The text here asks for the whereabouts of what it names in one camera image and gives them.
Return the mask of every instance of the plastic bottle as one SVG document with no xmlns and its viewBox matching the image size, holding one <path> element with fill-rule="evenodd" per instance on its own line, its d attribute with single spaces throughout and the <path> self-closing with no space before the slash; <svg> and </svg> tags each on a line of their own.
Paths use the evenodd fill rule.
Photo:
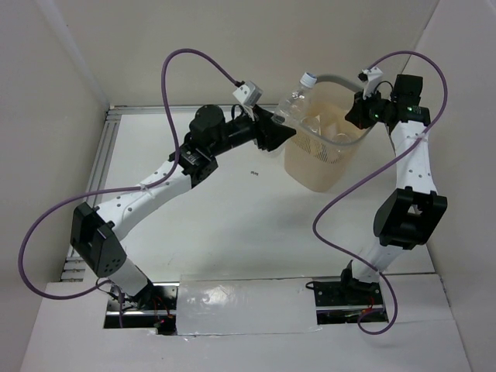
<svg viewBox="0 0 496 372">
<path fill-rule="evenodd" d="M 317 82 L 314 74 L 305 72 L 300 79 L 300 84 L 285 95 L 274 110 L 272 120 L 277 124 L 290 126 L 292 128 L 303 120 L 310 106 L 310 93 Z M 274 151 L 266 153 L 269 157 L 277 157 L 284 149 L 284 144 Z"/>
</svg>

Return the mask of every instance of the white panel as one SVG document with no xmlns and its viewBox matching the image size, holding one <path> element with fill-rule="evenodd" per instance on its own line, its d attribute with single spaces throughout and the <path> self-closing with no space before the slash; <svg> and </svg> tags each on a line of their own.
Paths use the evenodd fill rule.
<svg viewBox="0 0 496 372">
<path fill-rule="evenodd" d="M 355 324 L 324 325 L 321 331 L 296 335 L 155 336 L 146 329 L 102 329 L 106 296 L 98 291 L 73 301 L 43 300 L 21 371 L 469 372 L 455 322 L 437 315 L 443 291 L 434 286 L 425 292 L 429 279 L 423 277 L 403 277 L 407 286 L 391 278 L 400 312 L 435 311 L 400 322 L 382 336 L 364 335 Z M 68 294 L 87 286 L 50 284 L 49 290 Z M 418 301 L 417 308 L 410 307 L 410 297 Z M 378 330 L 384 324 L 364 326 Z"/>
<path fill-rule="evenodd" d="M 178 48 L 200 49 L 278 102 L 304 71 L 356 78 L 378 57 L 413 49 L 437 0 L 54 0 L 116 105 L 161 105 L 160 70 Z M 392 78 L 406 57 L 381 65 Z M 167 85 L 176 105 L 234 102 L 203 60 L 181 56 Z"/>
<path fill-rule="evenodd" d="M 0 360 L 19 370 L 41 298 L 17 271 L 19 245 L 49 206 L 84 190 L 102 108 L 31 0 L 0 2 Z M 26 271 L 38 288 L 60 277 L 71 207 L 35 232 Z"/>
<path fill-rule="evenodd" d="M 496 370 L 496 8 L 488 0 L 442 0 L 418 51 L 446 74 L 446 114 L 430 135 L 432 175 L 448 209 L 429 243 L 475 372 Z M 421 104 L 440 107 L 436 72 L 411 59 L 425 77 Z"/>
<path fill-rule="evenodd" d="M 194 112 L 174 110 L 179 138 Z M 135 184 L 173 151 L 165 115 L 124 115 L 106 187 Z M 143 220 L 122 244 L 152 281 L 179 281 L 183 274 L 202 280 L 339 276 L 350 258 L 317 240 L 312 221 L 339 192 L 393 156 L 384 127 L 377 126 L 345 176 L 319 194 L 284 171 L 282 156 L 270 159 L 247 143 L 221 155 L 213 175 Z M 395 179 L 390 169 L 342 200 L 319 223 L 323 236 L 353 252 L 369 246 L 375 213 Z M 402 255 L 389 272 L 433 272 L 427 249 Z"/>
<path fill-rule="evenodd" d="M 319 330 L 308 279 L 181 281 L 178 335 L 256 335 Z"/>
</svg>

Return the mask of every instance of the bottle cap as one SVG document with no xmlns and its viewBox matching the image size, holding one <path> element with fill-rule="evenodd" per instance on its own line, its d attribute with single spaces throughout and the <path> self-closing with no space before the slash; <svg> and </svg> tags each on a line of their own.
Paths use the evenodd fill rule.
<svg viewBox="0 0 496 372">
<path fill-rule="evenodd" d="M 317 77 L 314 74 L 310 74 L 309 72 L 305 72 L 300 79 L 300 83 L 307 88 L 313 88 L 316 82 Z"/>
</svg>

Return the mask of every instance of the plastic basket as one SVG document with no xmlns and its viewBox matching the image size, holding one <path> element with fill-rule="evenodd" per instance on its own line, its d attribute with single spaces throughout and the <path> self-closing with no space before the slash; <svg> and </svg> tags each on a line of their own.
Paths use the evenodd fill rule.
<svg viewBox="0 0 496 372">
<path fill-rule="evenodd" d="M 344 119 L 346 112 L 329 103 L 318 103 L 308 110 L 308 117 L 333 117 L 333 135 L 312 132 L 305 119 L 296 127 L 297 134 L 286 143 L 284 169 L 296 181 L 312 191 L 328 191 L 344 174 L 368 131 Z"/>
</svg>

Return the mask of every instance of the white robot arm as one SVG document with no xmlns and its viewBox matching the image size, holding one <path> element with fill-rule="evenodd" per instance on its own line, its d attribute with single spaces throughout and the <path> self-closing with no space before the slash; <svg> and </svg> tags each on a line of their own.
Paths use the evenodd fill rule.
<svg viewBox="0 0 496 372">
<path fill-rule="evenodd" d="M 401 155 L 415 141 L 417 147 L 396 164 L 396 190 L 379 208 L 374 220 L 374 243 L 360 253 L 378 271 L 352 260 L 342 275 L 352 289 L 374 290 L 379 273 L 402 253 L 424 244 L 446 211 L 447 200 L 437 195 L 429 162 L 429 136 L 423 133 L 430 123 L 429 110 L 419 107 L 422 78 L 398 75 L 391 101 L 381 98 L 377 86 L 382 72 L 377 67 L 359 77 L 367 81 L 346 119 L 360 128 L 383 122 L 389 129 L 396 155 Z"/>
<path fill-rule="evenodd" d="M 254 84 L 247 83 L 237 91 L 243 97 L 255 95 Z M 277 149 L 296 131 L 272 121 L 272 113 L 257 105 L 250 112 L 226 122 L 223 110 L 216 105 L 202 106 L 191 121 L 190 132 L 180 146 L 179 163 L 163 183 L 148 188 L 171 171 L 174 154 L 159 169 L 125 193 L 91 208 L 87 203 L 74 210 L 71 245 L 97 277 L 108 277 L 138 307 L 148 306 L 154 287 L 146 275 L 127 257 L 120 241 L 131 229 L 164 203 L 184 194 L 203 182 L 215 169 L 221 153 L 253 140 L 261 150 Z"/>
</svg>

